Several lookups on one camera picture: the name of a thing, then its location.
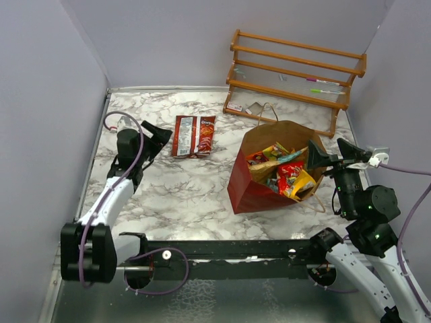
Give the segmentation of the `red Doritos chip bag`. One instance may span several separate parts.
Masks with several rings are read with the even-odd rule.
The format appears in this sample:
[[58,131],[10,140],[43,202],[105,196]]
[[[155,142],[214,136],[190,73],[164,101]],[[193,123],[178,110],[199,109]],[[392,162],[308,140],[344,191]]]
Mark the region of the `red Doritos chip bag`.
[[211,154],[215,116],[176,116],[172,157],[202,158]]

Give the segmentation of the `brown red paper bag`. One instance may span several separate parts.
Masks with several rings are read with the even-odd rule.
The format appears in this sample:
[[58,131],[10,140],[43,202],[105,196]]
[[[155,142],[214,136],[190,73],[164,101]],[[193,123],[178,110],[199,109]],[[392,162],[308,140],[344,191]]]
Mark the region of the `brown red paper bag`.
[[316,196],[326,168],[310,169],[309,143],[323,148],[316,131],[288,120],[258,124],[244,134],[228,183],[235,214],[270,211],[301,205],[318,213],[326,211],[305,203]]

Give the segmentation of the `orange Fox's candy bag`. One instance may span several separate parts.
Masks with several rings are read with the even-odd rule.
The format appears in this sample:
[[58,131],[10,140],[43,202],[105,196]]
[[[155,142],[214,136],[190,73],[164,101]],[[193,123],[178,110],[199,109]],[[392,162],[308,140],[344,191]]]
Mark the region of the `orange Fox's candy bag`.
[[262,164],[268,161],[274,161],[279,157],[289,155],[290,152],[283,145],[276,142],[275,144],[255,153],[246,156],[246,161],[250,166]]

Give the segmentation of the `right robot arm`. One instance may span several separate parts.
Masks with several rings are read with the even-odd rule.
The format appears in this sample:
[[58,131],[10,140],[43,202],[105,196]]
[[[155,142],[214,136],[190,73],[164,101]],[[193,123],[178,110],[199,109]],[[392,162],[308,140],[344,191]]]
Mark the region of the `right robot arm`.
[[335,182],[340,215],[350,221],[350,242],[371,264],[367,268],[332,229],[311,238],[310,257],[328,261],[367,298],[381,322],[429,322],[430,300],[425,296],[402,253],[402,234],[390,222],[401,213],[392,188],[373,185],[363,188],[360,171],[388,168],[389,149],[364,150],[344,139],[337,141],[340,156],[325,153],[308,142],[307,167],[325,168],[324,176]]

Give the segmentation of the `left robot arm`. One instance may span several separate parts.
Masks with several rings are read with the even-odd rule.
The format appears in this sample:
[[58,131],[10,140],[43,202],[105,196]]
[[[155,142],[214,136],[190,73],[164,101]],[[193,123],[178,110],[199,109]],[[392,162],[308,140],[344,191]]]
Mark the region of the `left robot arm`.
[[117,267],[129,260],[144,264],[148,248],[141,244],[143,234],[112,236],[120,212],[137,191],[144,170],[169,142],[172,131],[143,121],[138,129],[117,127],[117,154],[111,163],[106,184],[90,210],[75,223],[61,230],[61,276],[87,287],[109,283]]

